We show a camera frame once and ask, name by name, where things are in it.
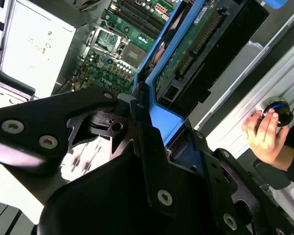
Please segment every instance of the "ram slot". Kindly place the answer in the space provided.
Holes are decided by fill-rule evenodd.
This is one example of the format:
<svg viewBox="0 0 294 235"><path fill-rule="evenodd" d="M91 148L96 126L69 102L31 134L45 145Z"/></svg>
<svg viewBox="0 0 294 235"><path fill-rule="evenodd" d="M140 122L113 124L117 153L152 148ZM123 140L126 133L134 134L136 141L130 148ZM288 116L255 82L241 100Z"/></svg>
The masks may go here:
<svg viewBox="0 0 294 235"><path fill-rule="evenodd" d="M197 54L199 52L199 50L201 49L201 47L206 42L207 38L210 36L210 34L213 32L213 30L215 29L215 27L220 22L221 18L222 18L222 15L219 15L219 14L217 14L217 15L214 16L214 18L212 19L212 22L210 24L208 24L208 27L206 28L205 32L203 33L203 35L201 36L201 38L198 40L197 45L194 47L193 53Z"/></svg>
<svg viewBox="0 0 294 235"><path fill-rule="evenodd" d="M202 46L205 44L209 36L212 34L218 23L221 21L223 18L223 15L221 14L216 14L213 19L207 23L207 27L203 29L203 33L200 35L200 38L197 40L197 43L191 50L191 52L194 54L198 54ZM179 67L178 73L180 75L183 75L185 70L189 67L190 63L193 61L194 56L188 55L187 58L184 60L183 64Z"/></svg>
<svg viewBox="0 0 294 235"><path fill-rule="evenodd" d="M141 30L144 34L148 35L152 39L157 39L159 32L155 32L152 29L146 26L143 26L140 22L136 21L135 18L126 14L126 12L123 12L123 11L118 12L118 17L128 22L129 24L133 25L137 29Z"/></svg>
<svg viewBox="0 0 294 235"><path fill-rule="evenodd" d="M162 23L155 17L146 14L146 12L141 10L141 7L139 5L131 1L125 0L123 1L122 6L131 11L134 15L138 16L139 18L142 18L142 20L146 20L150 25L153 25L159 31L162 30L164 23Z"/></svg>

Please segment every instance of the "circuit chip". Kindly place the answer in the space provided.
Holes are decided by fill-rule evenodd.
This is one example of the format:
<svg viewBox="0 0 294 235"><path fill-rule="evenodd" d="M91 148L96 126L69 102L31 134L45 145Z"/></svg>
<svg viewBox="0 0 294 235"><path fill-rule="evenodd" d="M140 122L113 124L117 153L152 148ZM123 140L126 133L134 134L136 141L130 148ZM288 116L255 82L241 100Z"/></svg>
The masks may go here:
<svg viewBox="0 0 294 235"><path fill-rule="evenodd" d="M129 43L122 56L122 60L129 63L131 66L138 68L145 58L146 54L147 53L139 47L135 46L132 43Z"/></svg>

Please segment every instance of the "screw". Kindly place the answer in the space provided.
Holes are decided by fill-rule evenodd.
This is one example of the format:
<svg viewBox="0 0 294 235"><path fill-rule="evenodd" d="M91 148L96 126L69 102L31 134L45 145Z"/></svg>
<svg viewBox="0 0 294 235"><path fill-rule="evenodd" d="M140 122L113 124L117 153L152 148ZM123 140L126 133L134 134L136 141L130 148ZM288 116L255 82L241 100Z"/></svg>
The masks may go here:
<svg viewBox="0 0 294 235"><path fill-rule="evenodd" d="M158 191L158 200L167 207L171 206L173 203L171 194L164 189Z"/></svg>
<svg viewBox="0 0 294 235"><path fill-rule="evenodd" d="M276 228L275 230L278 235L285 235L285 233L280 228Z"/></svg>
<svg viewBox="0 0 294 235"><path fill-rule="evenodd" d="M226 225L229 226L230 229L232 229L234 231L237 230L236 221L230 214L225 213L223 215L223 220L226 223Z"/></svg>
<svg viewBox="0 0 294 235"><path fill-rule="evenodd" d="M202 136L202 134L201 134L201 133L197 132L196 134L197 134L197 136L198 136L200 139L202 139L202 138L203 138L203 136Z"/></svg>
<svg viewBox="0 0 294 235"><path fill-rule="evenodd" d="M39 138L39 144L43 148L53 149L58 146L58 140L53 136L41 136Z"/></svg>
<svg viewBox="0 0 294 235"><path fill-rule="evenodd" d="M104 96L107 97L108 99L112 99L113 98L113 96L110 95L109 93L104 93Z"/></svg>
<svg viewBox="0 0 294 235"><path fill-rule="evenodd" d="M24 124L16 120L7 120L2 123L1 128L7 133L17 134L24 130Z"/></svg>
<svg viewBox="0 0 294 235"><path fill-rule="evenodd" d="M229 157L230 157L230 154L228 154L228 153L225 152L225 151L222 151L222 154L223 154L226 158L229 158Z"/></svg>
<svg viewBox="0 0 294 235"><path fill-rule="evenodd" d="M144 108L144 106L142 104L140 104L140 103L138 103L137 106L140 107L141 109Z"/></svg>

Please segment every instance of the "black mount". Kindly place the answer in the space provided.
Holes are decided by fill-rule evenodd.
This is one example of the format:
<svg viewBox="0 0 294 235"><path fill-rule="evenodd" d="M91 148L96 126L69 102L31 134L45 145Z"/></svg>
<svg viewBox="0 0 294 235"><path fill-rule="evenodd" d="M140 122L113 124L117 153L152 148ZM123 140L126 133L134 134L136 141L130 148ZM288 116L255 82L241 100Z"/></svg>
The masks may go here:
<svg viewBox="0 0 294 235"><path fill-rule="evenodd" d="M212 153L187 122L167 146L168 161L148 94L145 83L126 101L95 87L0 109L0 163L27 171L27 180L56 173L78 144L111 140L111 161L50 197L39 234L294 234L234 157ZM22 130L4 128L8 120ZM56 141L46 148L44 136Z"/></svg>

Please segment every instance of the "metal panel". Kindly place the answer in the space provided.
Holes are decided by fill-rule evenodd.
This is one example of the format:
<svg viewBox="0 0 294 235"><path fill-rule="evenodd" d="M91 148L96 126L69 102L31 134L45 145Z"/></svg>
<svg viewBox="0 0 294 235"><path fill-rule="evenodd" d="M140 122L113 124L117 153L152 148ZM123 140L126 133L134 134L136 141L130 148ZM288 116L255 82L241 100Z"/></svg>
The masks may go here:
<svg viewBox="0 0 294 235"><path fill-rule="evenodd" d="M291 109L294 108L294 46L210 133L207 137L209 147L212 150L225 148L238 158L248 149L241 132L244 120L272 96L284 97Z"/></svg>
<svg viewBox="0 0 294 235"><path fill-rule="evenodd" d="M189 115L188 119L195 129L200 129L199 126L203 126L207 122L213 112L241 83L244 77L240 76L240 74L261 52L262 48L263 47L258 43L253 43L251 41L243 47L229 67L209 90L211 94L205 102L198 103Z"/></svg>
<svg viewBox="0 0 294 235"><path fill-rule="evenodd" d="M26 0L15 2L0 72L51 95L75 28Z"/></svg>

